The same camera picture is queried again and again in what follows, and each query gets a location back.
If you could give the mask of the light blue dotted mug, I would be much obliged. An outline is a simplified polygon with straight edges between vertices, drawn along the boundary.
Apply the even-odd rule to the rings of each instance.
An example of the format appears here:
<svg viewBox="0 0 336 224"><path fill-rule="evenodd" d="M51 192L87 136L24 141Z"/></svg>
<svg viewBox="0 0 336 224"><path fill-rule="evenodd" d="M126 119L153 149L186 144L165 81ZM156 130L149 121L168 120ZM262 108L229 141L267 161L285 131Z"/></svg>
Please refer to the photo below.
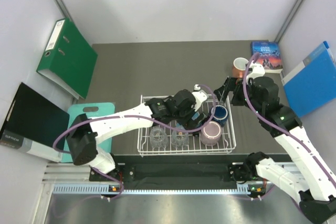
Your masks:
<svg viewBox="0 0 336 224"><path fill-rule="evenodd" d="M202 121L204 119L204 116L201 115L199 112L196 112L192 116L193 123L195 123L195 127L200 127L202 125Z"/></svg>

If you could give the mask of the lilac ceramic mug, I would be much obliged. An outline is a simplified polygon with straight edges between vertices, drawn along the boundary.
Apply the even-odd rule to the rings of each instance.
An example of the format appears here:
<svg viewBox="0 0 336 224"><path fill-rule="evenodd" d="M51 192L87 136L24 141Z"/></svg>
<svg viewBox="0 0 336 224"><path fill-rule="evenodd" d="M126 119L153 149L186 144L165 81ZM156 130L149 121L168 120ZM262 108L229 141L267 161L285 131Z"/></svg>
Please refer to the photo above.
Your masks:
<svg viewBox="0 0 336 224"><path fill-rule="evenodd" d="M210 121L200 131L193 133L193 136L198 137L201 143L203 143L206 146L216 145L219 142L221 135L222 135L222 128L215 121Z"/></svg>

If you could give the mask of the orange ceramic mug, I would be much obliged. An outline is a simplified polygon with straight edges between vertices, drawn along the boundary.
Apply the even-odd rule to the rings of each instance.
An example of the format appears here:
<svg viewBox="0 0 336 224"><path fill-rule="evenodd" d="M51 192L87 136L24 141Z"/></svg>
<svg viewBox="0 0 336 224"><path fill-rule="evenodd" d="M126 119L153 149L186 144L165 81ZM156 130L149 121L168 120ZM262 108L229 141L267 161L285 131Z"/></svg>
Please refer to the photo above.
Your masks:
<svg viewBox="0 0 336 224"><path fill-rule="evenodd" d="M247 64L248 64L247 59L242 58L242 57L236 58L233 61L232 77L243 78Z"/></svg>

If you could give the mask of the dark blue ceramic mug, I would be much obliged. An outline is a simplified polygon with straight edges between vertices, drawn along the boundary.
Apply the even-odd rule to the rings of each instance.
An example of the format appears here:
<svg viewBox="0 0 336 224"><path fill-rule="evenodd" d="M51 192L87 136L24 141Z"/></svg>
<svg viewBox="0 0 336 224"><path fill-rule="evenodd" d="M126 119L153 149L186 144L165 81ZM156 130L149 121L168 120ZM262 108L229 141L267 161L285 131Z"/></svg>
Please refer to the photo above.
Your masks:
<svg viewBox="0 0 336 224"><path fill-rule="evenodd" d="M209 110L209 116L213 114L212 121L217 122L221 127L224 127L228 120L228 110L224 105L218 104Z"/></svg>

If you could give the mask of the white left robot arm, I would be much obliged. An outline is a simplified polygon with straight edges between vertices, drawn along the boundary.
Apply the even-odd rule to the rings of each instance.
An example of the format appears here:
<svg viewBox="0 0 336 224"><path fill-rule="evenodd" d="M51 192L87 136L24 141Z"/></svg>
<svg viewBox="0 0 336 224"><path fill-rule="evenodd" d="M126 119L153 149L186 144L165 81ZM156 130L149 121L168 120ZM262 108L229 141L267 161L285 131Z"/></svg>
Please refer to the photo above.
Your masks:
<svg viewBox="0 0 336 224"><path fill-rule="evenodd" d="M103 150L100 143L141 128L169 127L172 121L188 132L197 131L206 116L202 114L196 119L193 116L207 99L204 90L190 92L184 89L174 96L151 98L132 109L108 116L89 118L80 114L66 135L72 162L76 166L89 165L99 170L107 180L114 180L119 168L112 154Z"/></svg>

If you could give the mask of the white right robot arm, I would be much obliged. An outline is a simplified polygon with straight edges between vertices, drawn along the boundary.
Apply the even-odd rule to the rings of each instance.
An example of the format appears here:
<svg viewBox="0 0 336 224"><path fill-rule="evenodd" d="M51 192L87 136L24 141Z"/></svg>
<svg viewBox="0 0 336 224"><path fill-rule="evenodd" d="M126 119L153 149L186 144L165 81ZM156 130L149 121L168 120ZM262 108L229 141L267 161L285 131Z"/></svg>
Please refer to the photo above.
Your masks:
<svg viewBox="0 0 336 224"><path fill-rule="evenodd" d="M335 216L335 174L322 160L294 111L280 103L279 87L270 77L249 79L228 77L215 90L219 101L233 93L231 105L255 112L260 125L281 145L304 177L296 175L263 152L249 154L243 162L243 179L266 179L289 195L312 223L324 223Z"/></svg>

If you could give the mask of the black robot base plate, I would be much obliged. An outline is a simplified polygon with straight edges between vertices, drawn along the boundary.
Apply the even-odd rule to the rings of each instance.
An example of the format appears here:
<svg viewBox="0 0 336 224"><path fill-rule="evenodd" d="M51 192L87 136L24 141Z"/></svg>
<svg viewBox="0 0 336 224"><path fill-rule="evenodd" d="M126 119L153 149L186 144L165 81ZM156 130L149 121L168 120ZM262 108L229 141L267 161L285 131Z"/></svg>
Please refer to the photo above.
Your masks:
<svg viewBox="0 0 336 224"><path fill-rule="evenodd" d="M116 155L109 175L127 189L223 189L259 180L250 159L262 153L222 155Z"/></svg>

